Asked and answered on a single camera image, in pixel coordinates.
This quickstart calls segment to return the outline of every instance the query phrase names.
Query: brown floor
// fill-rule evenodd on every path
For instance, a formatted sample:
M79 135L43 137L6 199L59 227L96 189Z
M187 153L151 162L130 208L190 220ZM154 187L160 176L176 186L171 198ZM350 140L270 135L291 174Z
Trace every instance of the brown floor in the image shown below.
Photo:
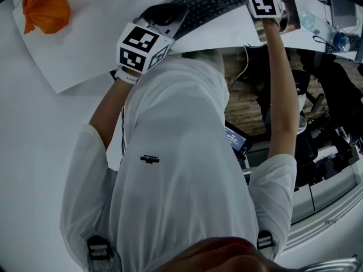
M300 57L296 53L296 50L288 49L288 52L291 56L290 65L292 69L302 70ZM232 50L232 53L231 51L229 53L224 53L223 60L225 62L226 81L230 87L236 76L244 69L246 65L246 55L244 53L244 49L238 48ZM343 59L336 59L336 62L343 66L351 81L361 91L363 91L363 77L357 71L358 65ZM253 69L248 69L248 72L253 73ZM262 135L266 132L265 126L262 122L260 106L256 101L257 96L254 94L255 89L260 90L263 83L257 83L255 84L255 88L253 88L251 86L253 85L253 79L254 78L250 79L252 84L236 82L233 85L230 91L230 100L225 111L226 120L250 136ZM323 93L323 89L313 76L310 79L308 92L311 93L314 97L318 97L320 93ZM308 120L310 118L319 117L325 112L325 110L328 111L326 100L323 101L316 114L311 114L310 110L312 106L313 104L306 100L303 111Z

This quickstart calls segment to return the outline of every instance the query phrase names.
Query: person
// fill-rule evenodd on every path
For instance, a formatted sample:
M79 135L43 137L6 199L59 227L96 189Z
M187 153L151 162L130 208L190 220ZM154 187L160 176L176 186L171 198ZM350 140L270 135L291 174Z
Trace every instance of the person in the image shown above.
M65 185L60 229L82 268L285 271L271 260L291 224L298 99L279 28L271 20L263 26L272 138L249 186L224 129L229 92L219 51L168 57L135 85L115 81L79 135ZM106 150L124 105L117 173ZM268 259L256 250L261 231L272 235ZM87 241L95 235L119 257L113 269L92 263Z

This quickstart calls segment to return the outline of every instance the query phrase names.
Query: white wristband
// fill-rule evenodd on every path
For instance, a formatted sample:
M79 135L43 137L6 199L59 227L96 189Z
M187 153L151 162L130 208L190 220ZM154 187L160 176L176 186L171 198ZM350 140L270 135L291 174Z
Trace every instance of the white wristband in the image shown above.
M124 71L122 66L119 66L119 68L117 69L115 77L120 78L129 84L136 84L139 79L139 77L130 75L126 71Z

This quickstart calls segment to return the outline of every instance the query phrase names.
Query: glasses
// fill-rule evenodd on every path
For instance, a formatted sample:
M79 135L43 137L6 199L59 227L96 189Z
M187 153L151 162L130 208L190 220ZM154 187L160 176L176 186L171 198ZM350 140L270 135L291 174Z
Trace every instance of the glasses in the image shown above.
M349 259L312 264L298 269L297 272L363 272L363 265L357 256L353 256Z

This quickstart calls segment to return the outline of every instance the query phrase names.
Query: orange cloth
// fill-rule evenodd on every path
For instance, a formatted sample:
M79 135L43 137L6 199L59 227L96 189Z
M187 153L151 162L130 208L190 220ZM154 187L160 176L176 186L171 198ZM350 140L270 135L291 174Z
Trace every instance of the orange cloth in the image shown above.
M67 0L23 0L26 19L24 34L33 31L34 25L44 33L56 33L68 25L70 7Z

